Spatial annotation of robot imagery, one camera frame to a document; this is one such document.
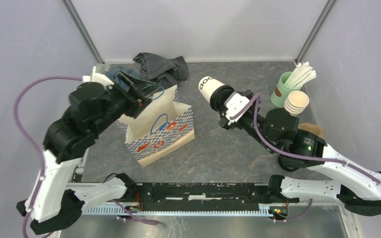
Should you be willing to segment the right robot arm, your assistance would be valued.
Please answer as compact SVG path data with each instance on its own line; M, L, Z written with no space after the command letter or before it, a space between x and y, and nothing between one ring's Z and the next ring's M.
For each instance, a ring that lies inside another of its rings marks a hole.
M266 190L270 201L334 200L358 215L381 215L381 172L359 166L324 139L300 129L299 119L285 109L272 109L261 116L257 94L237 92L230 86L217 90L209 104L219 113L222 128L247 132L268 152L278 154L282 169L303 168L327 176L323 181L272 176Z

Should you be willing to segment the printed paper takeout bag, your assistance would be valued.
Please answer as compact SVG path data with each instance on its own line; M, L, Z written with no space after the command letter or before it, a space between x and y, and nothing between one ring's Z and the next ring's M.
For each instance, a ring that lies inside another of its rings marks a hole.
M142 167L195 139L192 106L177 101L176 85L150 99L137 118L123 115L115 121L125 134L125 146Z

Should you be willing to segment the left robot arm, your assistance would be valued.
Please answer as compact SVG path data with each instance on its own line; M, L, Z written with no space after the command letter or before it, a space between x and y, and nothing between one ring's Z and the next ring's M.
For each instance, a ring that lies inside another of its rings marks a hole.
M16 206L24 228L47 238L72 226L93 207L136 198L136 184L124 173L85 190L67 188L99 135L123 115L138 117L160 87L125 74L120 74L120 80L116 83L100 73L80 78L63 116L49 126L43 145L35 145L41 167L30 196Z

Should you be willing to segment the black plastic cup lid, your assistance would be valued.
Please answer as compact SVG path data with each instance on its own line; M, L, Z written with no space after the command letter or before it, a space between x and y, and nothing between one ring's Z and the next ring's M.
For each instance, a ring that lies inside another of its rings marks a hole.
M230 85L223 85L218 87L212 93L209 104L210 107L216 112L224 113L227 111L225 106L227 99L231 96L231 94L235 92L234 88Z

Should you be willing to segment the white paper coffee cup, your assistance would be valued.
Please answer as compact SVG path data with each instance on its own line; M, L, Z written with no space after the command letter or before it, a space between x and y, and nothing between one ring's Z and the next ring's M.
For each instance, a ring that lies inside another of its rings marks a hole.
M213 93L220 87L224 86L225 84L218 81L217 79L206 76L202 78L198 83L198 89L201 95L204 97L204 99L207 102L210 102L211 96Z

